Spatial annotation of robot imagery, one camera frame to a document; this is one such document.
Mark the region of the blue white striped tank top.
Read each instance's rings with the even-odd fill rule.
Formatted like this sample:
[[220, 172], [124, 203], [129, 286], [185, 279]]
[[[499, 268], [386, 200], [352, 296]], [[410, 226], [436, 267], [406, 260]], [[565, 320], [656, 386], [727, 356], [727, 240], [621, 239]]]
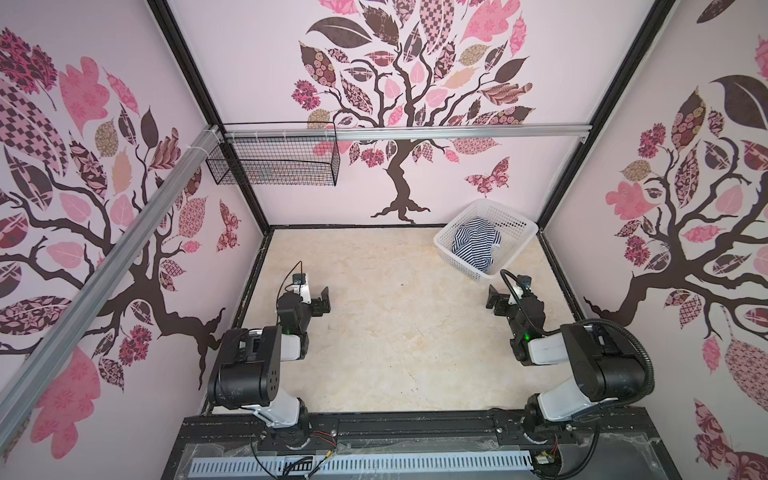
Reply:
[[493, 223], [475, 217], [458, 226], [451, 251], [471, 267], [487, 273], [493, 264], [492, 253], [501, 242], [501, 233]]

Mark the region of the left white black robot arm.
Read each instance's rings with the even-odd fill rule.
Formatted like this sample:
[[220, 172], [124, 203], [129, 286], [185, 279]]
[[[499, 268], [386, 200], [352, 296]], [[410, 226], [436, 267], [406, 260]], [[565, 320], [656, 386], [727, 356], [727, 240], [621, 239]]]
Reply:
[[253, 415], [276, 440], [299, 448], [310, 440], [309, 413], [303, 400], [280, 386], [281, 366], [306, 357], [311, 319], [331, 311], [329, 289], [311, 298], [307, 288], [293, 287], [278, 298], [276, 311], [275, 325], [224, 333], [207, 403], [214, 415]]

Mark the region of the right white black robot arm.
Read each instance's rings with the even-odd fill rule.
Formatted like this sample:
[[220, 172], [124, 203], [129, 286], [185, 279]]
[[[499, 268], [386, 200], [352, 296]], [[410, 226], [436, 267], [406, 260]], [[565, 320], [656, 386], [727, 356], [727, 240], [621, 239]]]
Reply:
[[507, 320], [512, 334], [510, 347], [521, 365], [570, 367], [570, 377], [526, 402], [522, 430], [536, 441], [547, 425], [631, 405], [655, 388], [650, 355], [620, 325], [589, 319], [546, 331], [544, 303], [519, 286], [509, 293], [490, 286], [486, 308]]

